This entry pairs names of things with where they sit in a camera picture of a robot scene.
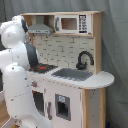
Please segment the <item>oven window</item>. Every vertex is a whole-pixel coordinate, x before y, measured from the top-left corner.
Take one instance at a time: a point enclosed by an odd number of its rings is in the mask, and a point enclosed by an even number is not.
[[[65,30],[77,30],[76,18],[61,18],[62,29]]]
[[[0,71],[0,92],[3,91],[2,73]]]
[[[34,101],[36,108],[38,109],[39,113],[44,116],[44,98],[43,93],[34,92],[33,93]]]

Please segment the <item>toy stove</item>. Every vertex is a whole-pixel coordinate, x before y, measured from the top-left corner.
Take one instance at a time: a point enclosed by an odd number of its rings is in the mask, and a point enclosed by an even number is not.
[[[39,63],[37,67],[31,69],[30,71],[44,74],[55,68],[57,68],[57,66]]]

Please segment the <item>white tile backsplash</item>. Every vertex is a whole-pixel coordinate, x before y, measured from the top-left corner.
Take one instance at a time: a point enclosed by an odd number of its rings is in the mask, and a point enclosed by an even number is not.
[[[94,57],[94,39],[85,37],[42,35],[35,36],[33,44],[39,49],[41,63],[76,68],[80,52],[88,51]],[[82,56],[82,62],[87,62],[87,69],[93,70],[87,55]]]

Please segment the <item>faucet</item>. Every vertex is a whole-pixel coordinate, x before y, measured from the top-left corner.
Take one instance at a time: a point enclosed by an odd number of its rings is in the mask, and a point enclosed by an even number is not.
[[[86,69],[87,63],[86,63],[86,62],[85,62],[85,64],[82,64],[82,63],[81,63],[81,57],[82,57],[83,54],[88,55],[89,58],[90,58],[90,61],[91,61],[90,64],[91,64],[91,65],[94,65],[94,60],[93,60],[92,55],[91,55],[89,52],[87,52],[87,51],[82,51],[82,52],[79,54],[78,63],[77,63],[77,65],[76,65],[76,68],[77,68],[78,70]]]

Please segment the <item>cabinet door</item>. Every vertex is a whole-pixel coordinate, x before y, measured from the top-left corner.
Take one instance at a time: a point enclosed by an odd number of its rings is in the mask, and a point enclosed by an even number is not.
[[[45,100],[54,128],[83,128],[81,89],[46,81]]]
[[[4,91],[0,92],[0,103],[4,101]]]
[[[56,33],[79,33],[78,15],[56,15]]]

